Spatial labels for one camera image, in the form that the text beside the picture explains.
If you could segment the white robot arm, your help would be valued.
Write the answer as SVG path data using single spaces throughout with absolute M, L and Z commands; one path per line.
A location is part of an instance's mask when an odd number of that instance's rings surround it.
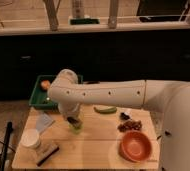
M 48 97 L 64 118 L 79 115 L 82 104 L 154 111 L 163 115 L 158 171 L 190 171 L 190 81 L 134 80 L 80 84 L 75 72 L 61 70 Z

